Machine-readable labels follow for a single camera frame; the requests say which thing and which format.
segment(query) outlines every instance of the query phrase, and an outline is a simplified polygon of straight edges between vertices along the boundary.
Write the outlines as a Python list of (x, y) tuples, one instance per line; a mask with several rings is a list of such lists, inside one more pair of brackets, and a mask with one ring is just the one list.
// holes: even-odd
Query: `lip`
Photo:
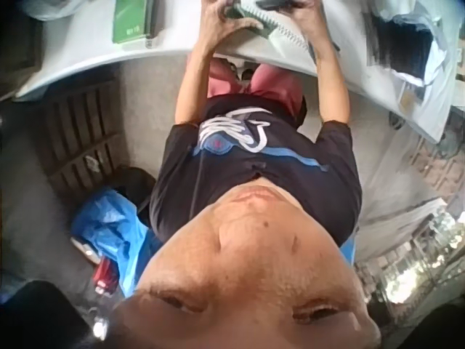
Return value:
[(261, 185), (252, 185), (238, 191), (230, 202), (244, 202), (253, 198), (260, 198), (264, 201), (284, 201), (284, 198), (275, 190)]

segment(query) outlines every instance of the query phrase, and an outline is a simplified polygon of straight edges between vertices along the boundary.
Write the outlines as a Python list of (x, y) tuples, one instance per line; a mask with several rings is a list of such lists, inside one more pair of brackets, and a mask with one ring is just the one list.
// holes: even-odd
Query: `man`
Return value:
[(165, 245), (115, 311), (115, 348), (373, 348), (379, 332), (339, 247), (361, 189), (349, 97), (319, 1), (286, 9), (314, 47), (323, 128), (297, 133), (302, 89), (260, 67), (242, 90), (216, 47), (259, 27), (203, 0), (150, 214)]

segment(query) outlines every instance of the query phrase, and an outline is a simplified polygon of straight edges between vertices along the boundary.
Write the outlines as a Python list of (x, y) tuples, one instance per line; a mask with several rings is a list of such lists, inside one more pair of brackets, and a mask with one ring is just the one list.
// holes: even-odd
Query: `plastic bag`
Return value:
[(355, 237), (351, 236), (344, 245), (341, 246), (340, 251), (348, 264), (354, 265), (355, 263)]
[(73, 220), (71, 233), (118, 264), (119, 285), (126, 297), (134, 293), (150, 258), (162, 246), (139, 221), (136, 206), (113, 189), (85, 203)]
[(411, 13), (416, 0), (374, 0), (373, 4), (381, 18), (392, 20), (394, 16)]

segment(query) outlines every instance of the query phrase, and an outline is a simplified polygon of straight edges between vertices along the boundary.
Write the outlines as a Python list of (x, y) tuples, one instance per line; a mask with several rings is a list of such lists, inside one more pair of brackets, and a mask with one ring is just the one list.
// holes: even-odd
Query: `blue plastic bag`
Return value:
[(118, 264), (119, 285), (126, 297), (134, 293), (150, 258), (162, 246), (139, 221), (136, 206), (113, 189), (85, 203), (74, 218), (71, 233)]
[(344, 245), (339, 249), (347, 263), (354, 265), (355, 263), (355, 237), (351, 236)]

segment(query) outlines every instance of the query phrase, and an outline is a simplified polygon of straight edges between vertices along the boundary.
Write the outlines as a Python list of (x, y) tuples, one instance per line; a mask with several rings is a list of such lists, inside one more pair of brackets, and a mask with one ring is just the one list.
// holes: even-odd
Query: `wooden crate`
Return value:
[(36, 149), (69, 210), (129, 164), (117, 79), (46, 97), (33, 126)]

